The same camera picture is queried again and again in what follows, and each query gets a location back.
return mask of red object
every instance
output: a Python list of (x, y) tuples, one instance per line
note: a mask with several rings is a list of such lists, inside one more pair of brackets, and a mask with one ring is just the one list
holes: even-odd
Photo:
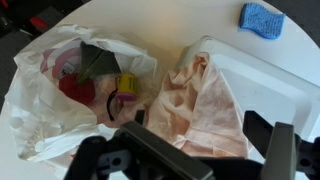
[(84, 84), (77, 84), (78, 74), (69, 74), (59, 81), (59, 89), (69, 98), (84, 105), (89, 105), (96, 95), (94, 83), (88, 79)]
[(32, 17), (29, 19), (30, 22), (34, 25), (34, 26), (37, 26), (39, 28), (47, 28), (48, 25), (46, 22), (44, 22), (42, 19), (40, 18), (37, 18), (37, 17)]
[(2, 6), (3, 6), (5, 9), (7, 9), (7, 8), (9, 7), (9, 4), (8, 4), (7, 0), (1, 0), (0, 2), (1, 2)]

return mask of black object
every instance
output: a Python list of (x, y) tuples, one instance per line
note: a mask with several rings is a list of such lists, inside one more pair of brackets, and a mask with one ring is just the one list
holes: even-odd
[[(246, 112), (243, 130), (266, 157), (265, 165), (242, 158), (191, 158), (139, 125), (143, 117), (139, 112), (135, 121), (124, 124), (110, 141), (102, 137), (84, 140), (65, 180), (89, 180), (93, 176), (105, 180), (116, 171), (123, 171), (129, 179), (276, 180), (292, 179), (296, 170), (311, 180), (319, 179), (320, 139), (315, 143), (300, 140), (292, 125), (276, 123), (273, 128), (253, 111)], [(280, 167), (275, 158), (283, 155), (278, 146), (284, 147), (278, 143), (284, 139), (289, 142), (284, 144), (292, 145), (285, 147), (289, 155), (284, 156), (292, 157), (288, 167)]]
[(81, 71), (77, 83), (82, 84), (89, 78), (106, 74), (120, 74), (121, 69), (111, 51), (81, 42)]
[[(259, 153), (266, 158), (273, 127), (254, 111), (247, 111), (243, 132)], [(296, 170), (304, 172), (311, 180), (320, 179), (320, 137), (314, 143), (302, 140), (295, 134), (297, 149)]]
[(115, 89), (114, 91), (112, 91), (111, 94), (108, 97), (108, 100), (107, 100), (106, 108), (107, 108), (107, 112), (109, 114), (109, 119), (111, 121), (114, 121), (114, 117), (111, 114), (110, 106), (111, 106), (112, 100), (114, 99), (114, 97), (116, 97), (117, 91), (118, 91), (118, 89)]
[(11, 31), (22, 31), (35, 39), (42, 33), (29, 21), (43, 10), (53, 7), (64, 16), (84, 4), (81, 0), (11, 0), (9, 8), (0, 7), (0, 37)]
[(142, 126), (144, 124), (144, 110), (138, 110), (134, 120)]

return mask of yellow object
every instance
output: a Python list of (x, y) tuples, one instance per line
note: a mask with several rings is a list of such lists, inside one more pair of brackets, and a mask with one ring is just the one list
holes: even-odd
[(122, 74), (118, 82), (117, 98), (124, 101), (135, 100), (137, 94), (137, 78), (133, 74)]

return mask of white tray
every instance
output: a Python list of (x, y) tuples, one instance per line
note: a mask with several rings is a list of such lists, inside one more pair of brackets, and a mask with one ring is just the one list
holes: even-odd
[[(312, 130), (319, 136), (320, 87), (211, 37), (192, 45), (180, 66), (199, 52), (210, 54), (243, 111), (254, 110), (272, 125), (293, 124), (305, 140), (314, 138)], [(264, 161), (255, 148), (249, 159)]]

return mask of sponge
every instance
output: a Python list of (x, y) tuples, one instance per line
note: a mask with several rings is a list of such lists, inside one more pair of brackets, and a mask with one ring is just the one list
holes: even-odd
[(249, 29), (266, 39), (277, 39), (282, 31), (285, 14), (274, 14), (256, 3), (243, 6), (239, 26)]

